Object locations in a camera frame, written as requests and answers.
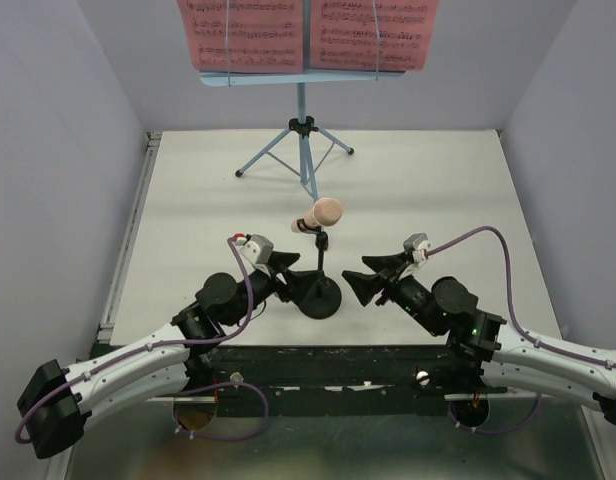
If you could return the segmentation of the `black microphone stand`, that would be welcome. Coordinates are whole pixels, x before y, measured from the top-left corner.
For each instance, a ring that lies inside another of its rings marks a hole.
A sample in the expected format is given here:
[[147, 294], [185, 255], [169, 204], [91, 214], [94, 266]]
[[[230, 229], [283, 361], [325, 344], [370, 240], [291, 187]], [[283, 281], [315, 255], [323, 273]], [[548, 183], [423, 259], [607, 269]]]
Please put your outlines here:
[[326, 275], [324, 269], [325, 253], [329, 247], [329, 237], [324, 228], [316, 233], [315, 246], [317, 248], [317, 268], [301, 272], [320, 272], [321, 277], [310, 288], [307, 297], [298, 305], [298, 308], [311, 319], [324, 320], [339, 310], [342, 294], [339, 285]]

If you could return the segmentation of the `pink microphone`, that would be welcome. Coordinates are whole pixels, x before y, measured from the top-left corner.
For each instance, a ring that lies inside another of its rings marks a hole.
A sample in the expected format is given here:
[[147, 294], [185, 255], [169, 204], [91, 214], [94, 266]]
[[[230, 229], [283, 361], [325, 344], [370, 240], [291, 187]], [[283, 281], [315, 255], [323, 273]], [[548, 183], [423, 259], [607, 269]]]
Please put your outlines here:
[[335, 198], [321, 198], [303, 216], [291, 223], [294, 233], [317, 233], [336, 225], [343, 216], [343, 204]]

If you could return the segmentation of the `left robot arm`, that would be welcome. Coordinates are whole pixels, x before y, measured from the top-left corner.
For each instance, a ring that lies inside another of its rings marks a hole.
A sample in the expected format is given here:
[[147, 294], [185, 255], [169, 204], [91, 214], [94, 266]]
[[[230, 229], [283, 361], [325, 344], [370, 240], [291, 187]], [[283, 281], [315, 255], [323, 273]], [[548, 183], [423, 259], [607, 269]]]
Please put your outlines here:
[[56, 359], [41, 364], [16, 403], [21, 416], [16, 443], [31, 445], [37, 458], [47, 459], [116, 410], [164, 394], [202, 393], [210, 372], [195, 360], [241, 335], [269, 297], [290, 299], [279, 277], [300, 254], [255, 252], [254, 245], [249, 239], [232, 249], [244, 270], [240, 281], [225, 272], [208, 277], [191, 304], [146, 337], [69, 366]]

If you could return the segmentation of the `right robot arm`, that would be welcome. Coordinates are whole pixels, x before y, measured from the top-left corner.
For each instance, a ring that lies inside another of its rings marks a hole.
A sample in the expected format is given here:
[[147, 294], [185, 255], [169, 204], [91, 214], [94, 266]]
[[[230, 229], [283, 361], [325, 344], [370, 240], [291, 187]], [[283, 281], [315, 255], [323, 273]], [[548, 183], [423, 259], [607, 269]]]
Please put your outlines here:
[[392, 302], [459, 358], [448, 367], [457, 390], [477, 385], [518, 388], [561, 397], [602, 413], [616, 426], [616, 350], [543, 336], [513, 318], [486, 312], [453, 276], [426, 287], [415, 278], [420, 262], [406, 254], [365, 256], [370, 273], [343, 278], [363, 306]]

